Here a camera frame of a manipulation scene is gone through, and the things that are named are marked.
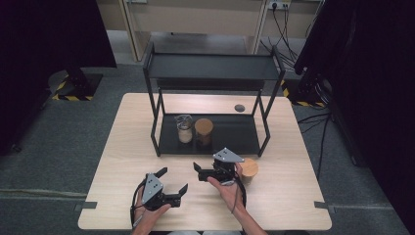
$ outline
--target forearm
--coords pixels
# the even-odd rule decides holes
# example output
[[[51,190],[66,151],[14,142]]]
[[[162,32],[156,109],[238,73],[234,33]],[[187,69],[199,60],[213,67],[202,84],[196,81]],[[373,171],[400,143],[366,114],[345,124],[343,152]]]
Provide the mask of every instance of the forearm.
[[[143,218],[132,230],[131,235],[148,235],[152,230],[156,220]]]
[[[265,235],[267,234],[256,221],[250,216],[244,206],[241,204],[237,206],[233,214],[235,218],[241,223],[242,228],[248,235]]]

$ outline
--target human hand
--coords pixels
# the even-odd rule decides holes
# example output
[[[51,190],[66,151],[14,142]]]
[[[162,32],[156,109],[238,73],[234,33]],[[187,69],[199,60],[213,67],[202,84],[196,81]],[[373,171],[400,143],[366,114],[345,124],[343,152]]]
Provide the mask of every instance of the human hand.
[[[235,163],[237,175],[242,175],[242,167],[240,164]],[[219,193],[220,197],[222,197],[223,201],[226,203],[226,207],[229,211],[233,213],[235,208],[244,207],[243,199],[242,199],[242,191],[239,188],[237,183],[234,183],[230,186],[223,186],[220,184],[217,179],[213,177],[208,177],[207,181],[215,187]]]
[[[134,214],[134,221],[137,221],[137,219],[140,218],[140,221],[138,222],[137,226],[133,229],[132,234],[134,235],[147,235],[149,234],[153,227],[155,226],[157,220],[165,213],[168,209],[171,208],[170,204],[163,205],[159,209],[155,211],[149,211],[142,205],[142,194],[143,194],[143,188],[140,187],[140,189],[137,192],[137,201],[135,203],[135,214]]]

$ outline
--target cork lid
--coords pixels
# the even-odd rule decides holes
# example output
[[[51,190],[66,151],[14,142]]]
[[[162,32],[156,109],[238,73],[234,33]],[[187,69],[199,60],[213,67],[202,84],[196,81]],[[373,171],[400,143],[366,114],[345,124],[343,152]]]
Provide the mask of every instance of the cork lid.
[[[240,163],[240,165],[244,176],[251,177],[258,173],[258,164],[252,159],[246,158],[243,163]]]
[[[195,123],[195,129],[198,133],[207,135],[213,130],[213,123],[207,118],[200,118]]]

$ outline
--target black cable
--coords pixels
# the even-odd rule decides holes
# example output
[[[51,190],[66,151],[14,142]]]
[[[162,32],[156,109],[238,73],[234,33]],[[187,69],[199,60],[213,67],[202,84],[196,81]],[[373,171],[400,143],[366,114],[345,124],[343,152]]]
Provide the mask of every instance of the black cable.
[[[235,178],[236,183],[238,184],[238,187],[241,189],[242,192],[242,204],[244,205],[244,208],[247,207],[247,190],[245,189],[244,184],[241,181],[241,178],[239,177],[238,173],[235,172],[237,177]],[[242,228],[242,234],[247,235],[247,233],[245,232],[244,228]]]
[[[269,42],[269,45],[271,45],[271,47],[273,47],[272,42],[271,42],[271,38],[269,36],[268,36],[268,42]]]
[[[322,117],[322,116],[329,116],[331,113],[326,113],[326,114],[321,114],[321,115],[315,115],[315,116],[310,116],[310,117],[306,117],[304,119],[298,120],[297,123],[302,123],[305,120],[311,119],[311,118],[317,118],[317,117]]]
[[[138,193],[138,190],[144,185],[144,183],[146,182],[146,178],[144,178],[143,179],[143,181],[141,181],[141,183],[137,186],[137,188],[135,189],[135,191],[134,191],[134,195],[133,195],[133,197],[132,197],[132,203],[131,203],[131,208],[130,208],[130,218],[131,218],[131,226],[134,224],[134,217],[135,217],[135,210],[136,209],[138,209],[138,208],[140,208],[140,207],[142,207],[142,206],[140,206],[140,207],[135,207],[135,200],[136,200],[136,197],[137,197],[137,193]]]
[[[287,64],[290,64],[290,66],[292,66],[292,67],[294,65],[294,62],[291,59],[286,58],[285,56],[282,56],[281,57],[281,60],[284,61],[284,62],[286,62]]]
[[[264,43],[263,43],[263,41],[262,40],[259,40],[259,42],[260,42],[260,44],[262,44],[262,46],[263,47],[265,47],[265,49],[270,53],[271,52],[271,49],[269,49]]]
[[[284,31],[281,31],[280,24],[279,24],[279,23],[278,23],[278,21],[277,21],[277,17],[275,17],[275,11],[273,11],[273,12],[272,12],[272,15],[274,16],[275,23],[277,23],[278,31],[279,31],[279,32],[280,32],[280,34],[281,34],[280,39],[277,41],[277,44],[275,44],[275,45],[278,45],[278,43],[280,43],[281,39],[283,39],[283,41],[285,42],[284,32],[285,32],[285,30],[286,30],[286,29],[284,28]]]
[[[288,56],[286,56],[286,55],[284,55],[284,54],[281,54],[281,56],[282,56],[283,58],[285,58],[285,59],[287,59],[287,60],[289,60],[289,61],[292,61],[292,62],[293,62],[293,60],[292,60],[290,57],[288,57]]]
[[[290,61],[287,61],[287,59],[281,58],[281,61],[283,61],[288,67],[293,67],[293,64]]]
[[[229,170],[225,169],[224,167],[217,165],[216,167],[220,168],[221,170],[223,170],[224,172],[226,172],[229,176],[231,177],[235,177],[235,181],[238,184],[238,186],[240,187],[241,191],[242,191],[242,203],[244,204],[244,207],[247,206],[247,192],[245,190],[245,186],[241,181],[241,178],[238,174],[238,172],[235,172],[235,174],[232,174],[231,172],[229,172]]]
[[[327,106],[321,107],[321,106],[312,106],[312,105],[310,105],[309,107],[313,110],[318,110],[318,111],[322,111],[322,110],[327,109]]]
[[[235,210],[235,208],[236,208],[236,201],[238,201],[238,189],[239,189],[239,186],[237,186],[237,187],[236,187],[236,191],[235,191],[235,200],[234,200],[234,206],[233,206],[233,208],[232,208],[231,213],[233,213],[233,211],[234,211],[234,210]]]
[[[326,118],[326,122],[324,123],[323,136],[321,137],[320,159],[318,160],[318,168],[317,168],[317,181],[320,179],[321,164],[323,162],[323,144],[324,144],[324,137],[326,136],[327,123],[329,122],[330,117],[331,116],[328,116]]]
[[[295,51],[293,51],[291,49],[290,42],[289,42],[289,39],[288,39],[288,18],[289,18],[289,15],[290,15],[290,12],[288,11],[288,8],[285,7],[284,8],[284,25],[285,25],[284,28],[286,28],[285,33],[286,33],[287,48],[289,49],[289,52],[290,52],[290,55],[291,55],[293,61],[296,61],[298,55]]]
[[[318,124],[320,124],[321,122],[323,122],[323,120],[325,120],[325,118],[324,119],[315,120],[315,121],[311,121],[311,122],[303,122],[303,123],[312,123],[312,122],[317,122],[318,121],[316,124],[313,124],[308,129],[302,131],[301,134],[306,133],[308,130],[312,129],[314,126],[317,126]]]

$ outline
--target jar lid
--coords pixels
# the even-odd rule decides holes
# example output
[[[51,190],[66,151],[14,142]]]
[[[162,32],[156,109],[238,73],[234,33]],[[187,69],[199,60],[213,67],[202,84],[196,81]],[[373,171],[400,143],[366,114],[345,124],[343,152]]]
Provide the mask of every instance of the jar lid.
[[[213,123],[207,118],[200,118],[196,121],[195,128],[198,133],[207,135],[213,130]]]

